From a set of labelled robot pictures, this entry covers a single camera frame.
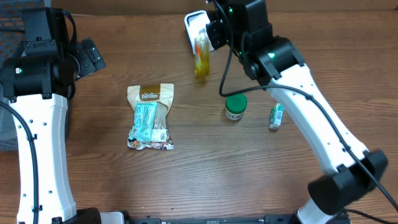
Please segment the yellow liquid glass bottle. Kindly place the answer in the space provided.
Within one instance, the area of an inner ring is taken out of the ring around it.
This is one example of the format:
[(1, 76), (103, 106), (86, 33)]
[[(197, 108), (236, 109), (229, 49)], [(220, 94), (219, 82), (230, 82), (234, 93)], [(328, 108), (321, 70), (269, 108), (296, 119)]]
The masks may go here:
[(194, 40), (195, 76), (205, 79), (210, 75), (210, 42), (205, 29), (199, 31)]

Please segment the green white yogurt cup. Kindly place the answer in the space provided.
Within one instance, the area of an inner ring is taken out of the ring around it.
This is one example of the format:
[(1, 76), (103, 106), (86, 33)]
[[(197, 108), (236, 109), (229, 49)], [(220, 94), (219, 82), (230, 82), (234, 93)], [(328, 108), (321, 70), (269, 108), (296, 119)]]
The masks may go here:
[(247, 98), (242, 94), (228, 96), (225, 103), (225, 115), (230, 120), (239, 120), (247, 108)]

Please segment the small teal white carton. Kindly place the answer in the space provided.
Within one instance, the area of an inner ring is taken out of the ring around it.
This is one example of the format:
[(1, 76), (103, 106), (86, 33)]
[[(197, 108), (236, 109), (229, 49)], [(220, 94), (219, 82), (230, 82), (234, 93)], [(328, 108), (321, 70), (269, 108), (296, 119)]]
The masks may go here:
[(269, 129), (278, 129), (283, 121), (284, 117), (284, 107), (277, 103), (272, 109), (269, 116)]

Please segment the brown white snack bag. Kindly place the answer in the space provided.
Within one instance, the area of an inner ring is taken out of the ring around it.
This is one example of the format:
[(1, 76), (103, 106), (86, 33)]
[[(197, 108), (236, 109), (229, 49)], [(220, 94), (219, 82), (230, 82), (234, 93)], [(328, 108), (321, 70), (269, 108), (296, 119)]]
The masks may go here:
[(174, 148), (174, 143), (170, 137), (166, 117), (174, 100), (174, 85), (171, 83), (160, 83), (147, 86), (129, 86), (127, 88), (127, 100), (133, 112), (135, 112), (136, 103), (158, 103), (150, 142), (131, 142), (129, 141), (128, 135), (127, 146), (137, 150), (143, 150), (145, 148), (172, 150)]

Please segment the teal snack packet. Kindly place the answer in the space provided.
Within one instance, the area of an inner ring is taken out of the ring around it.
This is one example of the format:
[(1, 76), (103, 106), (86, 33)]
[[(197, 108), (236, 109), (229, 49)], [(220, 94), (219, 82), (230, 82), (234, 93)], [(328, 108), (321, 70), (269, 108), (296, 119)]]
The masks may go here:
[(129, 141), (150, 142), (157, 105), (157, 102), (136, 103), (134, 125), (129, 132)]

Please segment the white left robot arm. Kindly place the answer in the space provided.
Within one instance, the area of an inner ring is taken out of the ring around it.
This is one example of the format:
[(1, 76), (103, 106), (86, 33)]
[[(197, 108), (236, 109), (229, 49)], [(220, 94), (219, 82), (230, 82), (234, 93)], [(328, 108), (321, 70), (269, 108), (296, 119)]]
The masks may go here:
[(65, 149), (75, 82), (105, 67), (91, 39), (69, 34), (72, 15), (42, 7), (22, 12), (22, 52), (4, 61), (1, 85), (16, 127), (21, 197), (18, 223), (100, 223), (97, 208), (77, 209)]

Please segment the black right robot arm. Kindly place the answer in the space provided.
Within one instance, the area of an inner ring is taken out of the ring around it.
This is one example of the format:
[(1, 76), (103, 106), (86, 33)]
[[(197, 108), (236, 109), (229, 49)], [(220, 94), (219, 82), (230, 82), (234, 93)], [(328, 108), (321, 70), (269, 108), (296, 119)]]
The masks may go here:
[(371, 152), (333, 111), (318, 89), (304, 57), (272, 33), (264, 1), (215, 1), (206, 31), (215, 49), (230, 47), (245, 74), (288, 112), (308, 141), (322, 176), (308, 185), (310, 199), (289, 223), (342, 221), (347, 205), (380, 188), (387, 157)]

